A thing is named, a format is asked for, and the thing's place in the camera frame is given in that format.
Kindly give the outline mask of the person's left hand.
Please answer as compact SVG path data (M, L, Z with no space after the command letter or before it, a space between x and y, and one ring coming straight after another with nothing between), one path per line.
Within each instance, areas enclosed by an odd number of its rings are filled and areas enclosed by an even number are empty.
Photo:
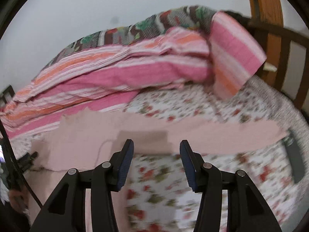
M21 190L11 189L8 192L10 206L17 213L26 215L29 217L29 198L28 198L28 190L25 186L21 188Z

